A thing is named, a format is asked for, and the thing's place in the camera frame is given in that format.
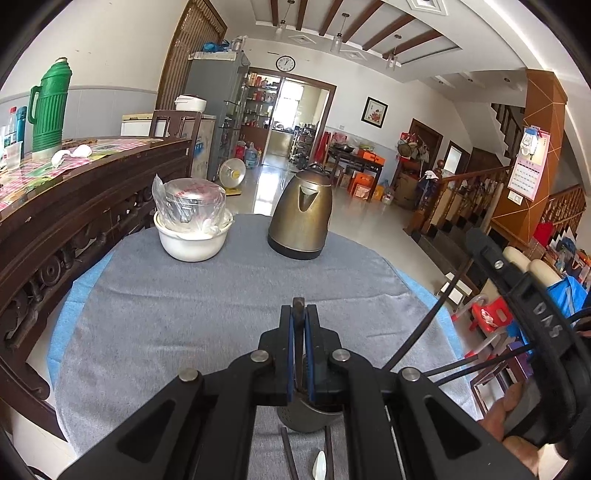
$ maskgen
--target pendant light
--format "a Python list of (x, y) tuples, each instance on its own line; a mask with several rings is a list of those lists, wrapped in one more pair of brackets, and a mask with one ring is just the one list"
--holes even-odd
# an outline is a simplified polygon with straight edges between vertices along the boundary
[(287, 27), (287, 23), (285, 23), (285, 19), (287, 17), (287, 14), (290, 11), (290, 7), (296, 2), (296, 0), (287, 0), (287, 11), (285, 12), (285, 15), (283, 17), (283, 20), (281, 20), (279, 22), (279, 26), (277, 27), (277, 29), (275, 30), (275, 40), (280, 40), (281, 36), (283, 35), (283, 31), (285, 30), (285, 28)]
[[(394, 35), (394, 37), (398, 40), (402, 38), (398, 34)], [(394, 49), (390, 52), (390, 55), (388, 56), (388, 60), (386, 60), (386, 70), (394, 71), (396, 69), (396, 63), (398, 61), (398, 55), (396, 55), (396, 48), (398, 48), (398, 45), (394, 47)]]
[(334, 53), (335, 55), (338, 55), (340, 53), (340, 48), (343, 45), (343, 29), (345, 27), (345, 22), (347, 21), (347, 18), (349, 18), (349, 14), (343, 14), (343, 25), (340, 28), (340, 32), (333, 37), (333, 42), (330, 46), (330, 52)]

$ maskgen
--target framed picture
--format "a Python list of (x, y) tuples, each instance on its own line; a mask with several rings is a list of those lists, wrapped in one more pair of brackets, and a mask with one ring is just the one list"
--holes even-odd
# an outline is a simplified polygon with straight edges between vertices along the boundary
[(382, 128), (384, 117), (386, 116), (386, 110), (388, 110), (388, 105), (377, 101), (375, 98), (368, 97), (368, 101), (365, 102), (365, 109), (363, 110), (361, 120)]

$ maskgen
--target green thermos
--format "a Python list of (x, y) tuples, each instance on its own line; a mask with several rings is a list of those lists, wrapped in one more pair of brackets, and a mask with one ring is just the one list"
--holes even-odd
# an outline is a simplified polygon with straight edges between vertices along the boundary
[(31, 89), (28, 120), (33, 125), (33, 158), (36, 160), (51, 158), (61, 149), (61, 131), (64, 128), (70, 78), (72, 70), (68, 59), (62, 57), (47, 70), (41, 79), (41, 85)]

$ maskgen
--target plastic bag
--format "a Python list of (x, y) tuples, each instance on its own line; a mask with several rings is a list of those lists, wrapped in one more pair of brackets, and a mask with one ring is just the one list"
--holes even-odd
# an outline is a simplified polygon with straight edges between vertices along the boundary
[(156, 175), (152, 195), (162, 224), (174, 232), (214, 233), (224, 222), (226, 192), (204, 179), (163, 183)]

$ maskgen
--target kettle base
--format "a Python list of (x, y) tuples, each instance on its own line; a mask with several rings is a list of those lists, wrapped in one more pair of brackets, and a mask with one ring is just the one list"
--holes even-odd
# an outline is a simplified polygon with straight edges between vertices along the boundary
[(283, 245), (275, 242), (270, 235), (267, 235), (267, 243), (269, 243), (269, 246), (278, 254), (283, 255), (284, 257), (293, 258), (294, 260), (312, 260), (322, 253), (322, 248), (312, 252), (305, 252), (302, 250), (293, 250), (292, 248), (284, 247)]

